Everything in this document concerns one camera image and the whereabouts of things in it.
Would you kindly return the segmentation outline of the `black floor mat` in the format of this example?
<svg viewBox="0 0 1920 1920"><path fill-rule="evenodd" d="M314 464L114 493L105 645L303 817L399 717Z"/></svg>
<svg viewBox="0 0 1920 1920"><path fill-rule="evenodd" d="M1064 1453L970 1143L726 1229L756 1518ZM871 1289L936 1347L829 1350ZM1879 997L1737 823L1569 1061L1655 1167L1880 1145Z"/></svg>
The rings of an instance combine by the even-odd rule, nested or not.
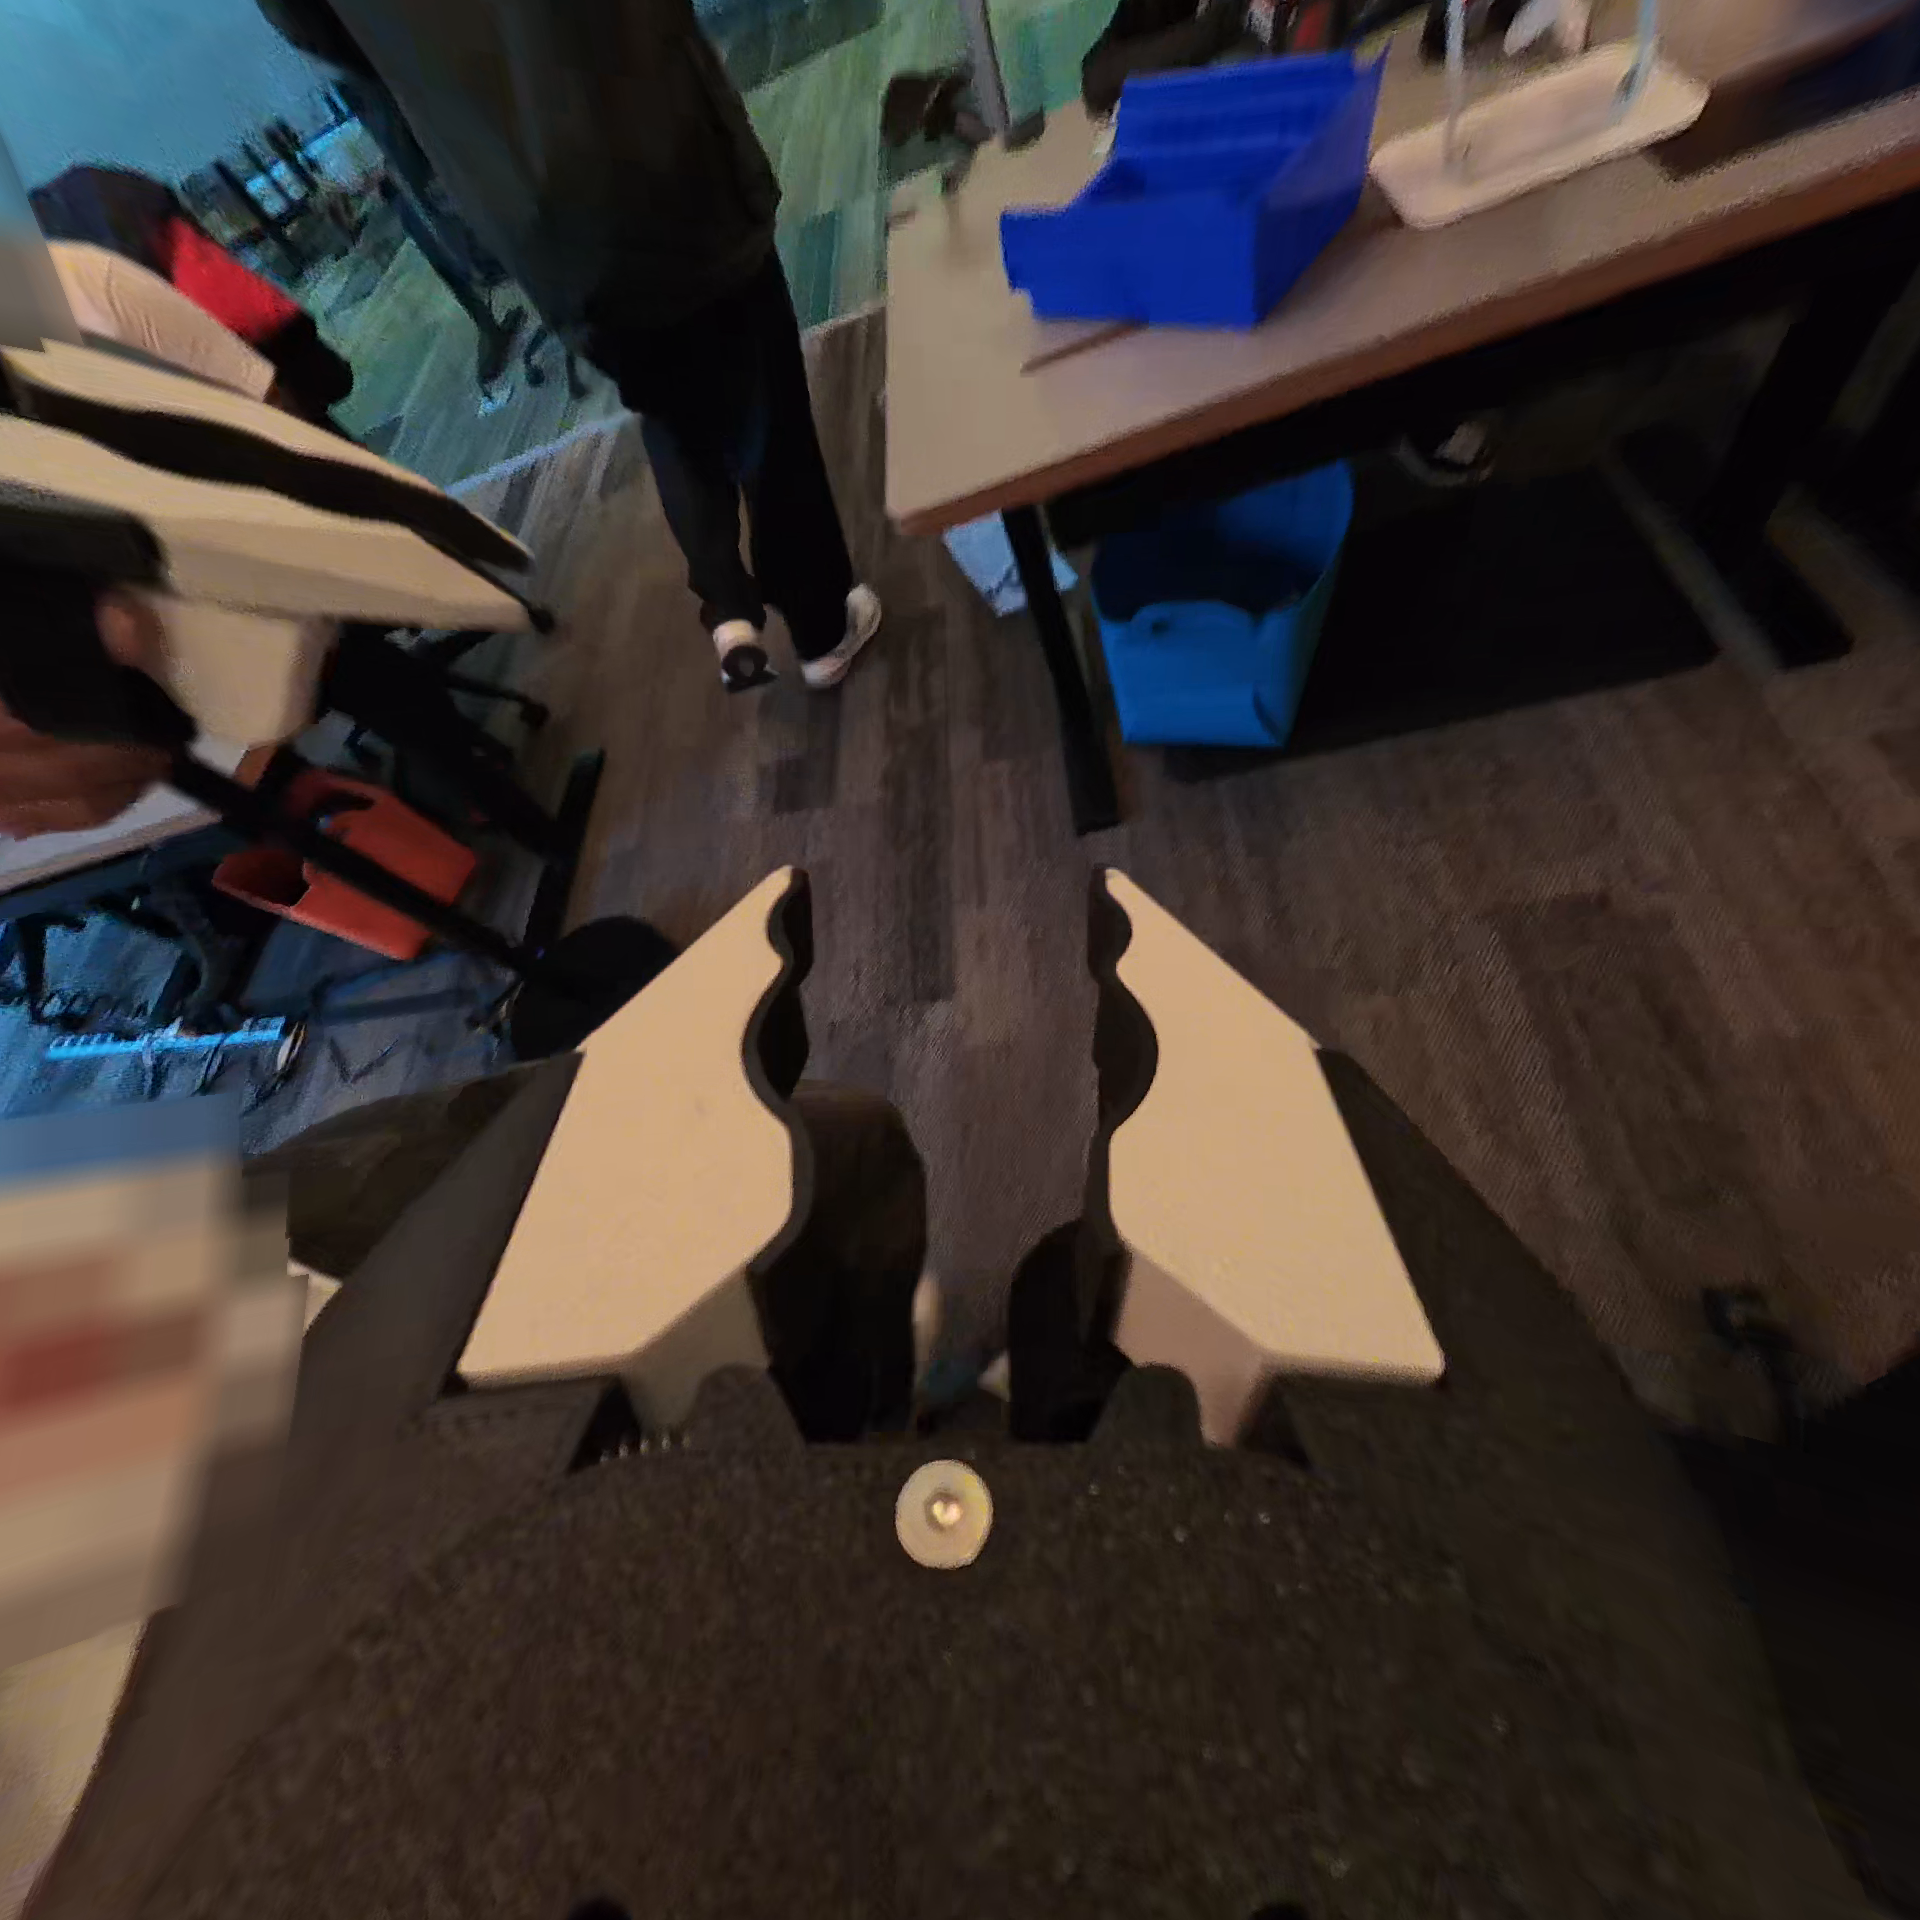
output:
<svg viewBox="0 0 1920 1920"><path fill-rule="evenodd" d="M1762 657L1836 657L1841 637L1792 640L1790 614L1764 607L1759 554L1690 544L1693 480L1669 503L1605 458L1383 509L1349 538L1282 742L1175 742L1162 771L1215 782L1665 681L1733 647L1716 613L1745 619Z"/></svg>

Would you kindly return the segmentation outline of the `grey desk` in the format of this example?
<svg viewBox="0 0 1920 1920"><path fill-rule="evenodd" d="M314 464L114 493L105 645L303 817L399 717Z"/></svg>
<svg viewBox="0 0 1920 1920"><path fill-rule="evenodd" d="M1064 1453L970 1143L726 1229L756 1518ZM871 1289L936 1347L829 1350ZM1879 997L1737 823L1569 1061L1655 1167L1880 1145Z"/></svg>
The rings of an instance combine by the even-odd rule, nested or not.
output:
<svg viewBox="0 0 1920 1920"><path fill-rule="evenodd" d="M1916 5L1680 5L1665 54L1711 86L1697 123L1438 231L1367 182L1345 227L1254 328L1034 320L1001 213L1095 173L1062 110L913 191L888 240L884 509L906 535L999 517L1058 712L1072 832L1120 821L1108 728L1052 577L1177 501L1245 488L1461 418L1617 354L1799 307L1735 439L1682 507L1716 560L1759 554L1792 640L1841 637L1769 551L1785 491L1916 272ZM1384 137L1440 114L1440 77L1384 56Z"/></svg>

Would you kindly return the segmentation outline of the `blue plastic bin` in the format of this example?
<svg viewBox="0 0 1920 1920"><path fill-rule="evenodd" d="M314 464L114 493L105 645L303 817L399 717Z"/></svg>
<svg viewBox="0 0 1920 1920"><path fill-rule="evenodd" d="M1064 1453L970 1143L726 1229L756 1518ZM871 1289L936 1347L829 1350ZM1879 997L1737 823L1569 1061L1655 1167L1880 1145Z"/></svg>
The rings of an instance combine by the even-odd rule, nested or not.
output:
<svg viewBox="0 0 1920 1920"><path fill-rule="evenodd" d="M1289 54L1126 80L1113 139L999 250L1034 320L1254 328L1353 217L1384 56Z"/></svg>

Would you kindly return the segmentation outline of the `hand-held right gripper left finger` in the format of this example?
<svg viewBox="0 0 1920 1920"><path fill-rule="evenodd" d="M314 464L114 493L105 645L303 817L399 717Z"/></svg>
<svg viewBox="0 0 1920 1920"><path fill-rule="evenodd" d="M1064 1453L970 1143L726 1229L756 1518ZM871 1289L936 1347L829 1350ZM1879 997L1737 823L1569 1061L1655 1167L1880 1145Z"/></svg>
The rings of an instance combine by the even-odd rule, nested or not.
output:
<svg viewBox="0 0 1920 1920"><path fill-rule="evenodd" d="M756 1278L808 1202L810 897L775 869L580 1048L457 1374L617 1379L642 1429L770 1359Z"/></svg>

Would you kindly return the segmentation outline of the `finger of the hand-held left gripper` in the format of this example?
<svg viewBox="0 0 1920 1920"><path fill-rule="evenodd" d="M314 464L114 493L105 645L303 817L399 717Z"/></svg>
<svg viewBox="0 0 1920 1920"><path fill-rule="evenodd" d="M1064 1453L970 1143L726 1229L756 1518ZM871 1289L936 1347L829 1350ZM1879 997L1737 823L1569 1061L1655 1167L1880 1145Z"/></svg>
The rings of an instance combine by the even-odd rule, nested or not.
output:
<svg viewBox="0 0 1920 1920"><path fill-rule="evenodd" d="M520 549L457 495L264 400L68 343L1 358L12 411L135 464L383 521L444 551Z"/></svg>
<svg viewBox="0 0 1920 1920"><path fill-rule="evenodd" d="M6 560L274 614L489 633L534 624L479 566L385 521L136 464L21 415L1 422L1 458Z"/></svg>

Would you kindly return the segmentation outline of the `person's left hand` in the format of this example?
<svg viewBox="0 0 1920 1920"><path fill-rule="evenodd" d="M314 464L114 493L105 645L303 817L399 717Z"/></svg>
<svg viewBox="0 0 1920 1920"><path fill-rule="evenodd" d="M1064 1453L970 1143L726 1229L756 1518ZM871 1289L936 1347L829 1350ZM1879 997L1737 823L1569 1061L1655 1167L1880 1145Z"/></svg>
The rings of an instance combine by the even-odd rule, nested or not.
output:
<svg viewBox="0 0 1920 1920"><path fill-rule="evenodd" d="M45 736L1 707L1 837L32 841L108 826L174 768L169 751Z"/></svg>

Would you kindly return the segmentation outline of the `white stand base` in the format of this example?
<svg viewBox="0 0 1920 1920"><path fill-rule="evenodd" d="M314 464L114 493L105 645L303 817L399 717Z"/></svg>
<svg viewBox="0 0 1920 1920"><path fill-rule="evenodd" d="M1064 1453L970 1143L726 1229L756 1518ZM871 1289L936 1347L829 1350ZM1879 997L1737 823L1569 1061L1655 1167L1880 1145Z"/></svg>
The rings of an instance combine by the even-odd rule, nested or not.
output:
<svg viewBox="0 0 1920 1920"><path fill-rule="evenodd" d="M1596 39L1597 5L1436 9L1445 106L1380 139L1369 181L1402 226L1438 231L1689 131L1711 86L1663 49L1663 6Z"/></svg>

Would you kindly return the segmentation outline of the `blue felt bag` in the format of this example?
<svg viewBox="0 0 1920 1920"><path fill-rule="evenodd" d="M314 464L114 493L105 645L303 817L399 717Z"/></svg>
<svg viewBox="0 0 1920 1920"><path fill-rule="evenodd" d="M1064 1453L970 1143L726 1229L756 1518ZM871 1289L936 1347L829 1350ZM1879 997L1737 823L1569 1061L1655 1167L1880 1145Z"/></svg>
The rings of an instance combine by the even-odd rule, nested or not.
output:
<svg viewBox="0 0 1920 1920"><path fill-rule="evenodd" d="M1289 742L1353 528L1349 464L1103 537L1087 587L1128 747Z"/></svg>

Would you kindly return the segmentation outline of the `black office chair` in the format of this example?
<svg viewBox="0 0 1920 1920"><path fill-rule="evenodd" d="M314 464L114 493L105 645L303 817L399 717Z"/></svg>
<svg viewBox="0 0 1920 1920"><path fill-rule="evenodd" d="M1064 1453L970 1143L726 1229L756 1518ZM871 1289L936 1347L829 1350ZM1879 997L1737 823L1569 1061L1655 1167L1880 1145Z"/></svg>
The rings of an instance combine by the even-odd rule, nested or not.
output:
<svg viewBox="0 0 1920 1920"><path fill-rule="evenodd" d="M564 927L605 758L580 754L559 799L536 799L518 750L540 741L551 707L469 670L494 640L479 627L346 626L322 670L320 707L342 722L342 762L356 774L385 776L449 832L486 832L534 859L520 938L545 949Z"/></svg>

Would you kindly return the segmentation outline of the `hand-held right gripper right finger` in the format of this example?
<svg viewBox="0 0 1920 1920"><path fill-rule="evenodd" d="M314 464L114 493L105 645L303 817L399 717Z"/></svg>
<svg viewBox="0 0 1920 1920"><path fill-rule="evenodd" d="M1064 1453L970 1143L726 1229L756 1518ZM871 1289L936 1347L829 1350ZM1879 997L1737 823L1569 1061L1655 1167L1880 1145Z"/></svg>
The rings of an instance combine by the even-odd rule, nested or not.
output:
<svg viewBox="0 0 1920 1920"><path fill-rule="evenodd" d="M1311 1035L1120 869L1087 885L1092 1322L1233 1447L1284 1379L1436 1386L1445 1347Z"/></svg>

